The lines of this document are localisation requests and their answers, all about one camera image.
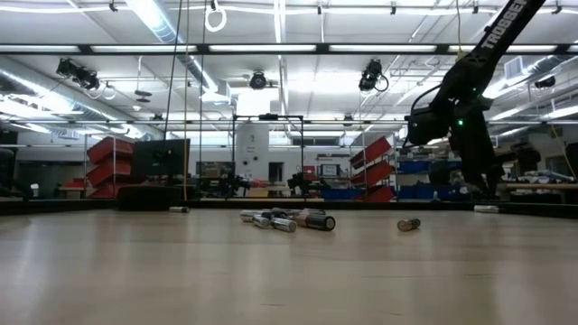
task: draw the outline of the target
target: duct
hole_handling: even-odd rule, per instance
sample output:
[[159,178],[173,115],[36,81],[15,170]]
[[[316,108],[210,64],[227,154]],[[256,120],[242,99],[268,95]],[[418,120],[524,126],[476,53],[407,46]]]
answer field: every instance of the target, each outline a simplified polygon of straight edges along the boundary
[[[81,116],[90,120],[102,120],[103,117],[106,120],[133,119],[130,115],[123,114],[110,106],[92,100],[85,94],[64,84],[59,85],[59,81],[47,78],[41,73],[5,56],[0,57],[0,85],[9,86],[4,88],[3,93],[5,94],[27,96],[40,94],[43,101],[56,107],[57,110],[81,111],[83,112]],[[162,138],[162,134],[151,126],[131,125],[131,127],[134,127],[142,135],[149,134],[154,138]]]
[[[163,44],[174,44],[177,40],[178,43],[185,43],[182,37],[177,35],[176,29],[158,0],[126,0],[126,4]],[[215,104],[230,102],[230,88],[227,82],[214,79],[192,55],[178,55],[176,58],[202,85],[203,91],[214,93],[210,94],[206,101]]]

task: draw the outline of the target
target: pole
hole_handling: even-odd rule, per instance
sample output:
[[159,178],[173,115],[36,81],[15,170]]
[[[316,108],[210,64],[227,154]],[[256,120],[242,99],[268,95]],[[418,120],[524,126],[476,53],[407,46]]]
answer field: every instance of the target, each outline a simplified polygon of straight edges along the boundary
[[[304,148],[305,148],[305,137],[303,135],[303,116],[300,118],[301,120],[301,174],[303,175],[303,179],[305,179],[305,171],[303,170],[304,165]],[[301,195],[303,195],[303,201],[307,202],[307,197],[305,196],[305,190],[301,190]]]
[[112,196],[117,196],[117,137],[112,136]]
[[363,146],[363,174],[365,176],[365,198],[368,198],[368,160],[365,147],[365,129],[361,131],[361,145]]
[[394,168],[394,172],[396,173],[395,177],[396,177],[396,201],[399,202],[399,185],[397,183],[397,138],[396,135],[394,135],[394,165],[396,166],[396,168]]
[[89,135],[84,135],[84,189],[82,189],[81,199],[85,199],[87,197],[87,173],[89,169],[89,161],[88,161],[88,149],[89,149]]

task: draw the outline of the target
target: battery pile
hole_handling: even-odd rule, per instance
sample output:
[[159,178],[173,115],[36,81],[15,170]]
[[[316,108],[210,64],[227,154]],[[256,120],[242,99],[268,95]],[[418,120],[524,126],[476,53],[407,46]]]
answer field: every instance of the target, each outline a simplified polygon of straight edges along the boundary
[[240,217],[243,222],[252,222],[262,229],[274,228],[289,233],[295,232],[297,226],[322,231],[335,228],[335,218],[320,209],[243,210]]

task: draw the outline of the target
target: silver battery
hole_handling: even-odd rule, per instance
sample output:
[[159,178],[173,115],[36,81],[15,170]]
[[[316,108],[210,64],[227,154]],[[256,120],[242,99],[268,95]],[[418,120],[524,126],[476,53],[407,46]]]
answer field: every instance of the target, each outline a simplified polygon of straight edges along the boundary
[[189,208],[187,207],[170,207],[170,212],[178,212],[178,213],[189,213]]
[[259,228],[269,229],[271,221],[268,218],[253,216],[253,224]]
[[295,232],[297,230],[297,223],[288,219],[272,218],[271,226],[278,230],[283,230],[286,232]]
[[261,217],[262,214],[261,210],[242,210],[239,216],[243,222],[253,222],[253,216]]

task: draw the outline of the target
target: monitor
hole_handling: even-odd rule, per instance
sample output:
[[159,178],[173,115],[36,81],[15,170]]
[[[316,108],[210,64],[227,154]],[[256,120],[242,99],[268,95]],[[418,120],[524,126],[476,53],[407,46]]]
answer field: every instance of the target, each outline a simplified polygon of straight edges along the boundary
[[137,142],[130,174],[135,177],[187,175],[190,149],[190,139]]

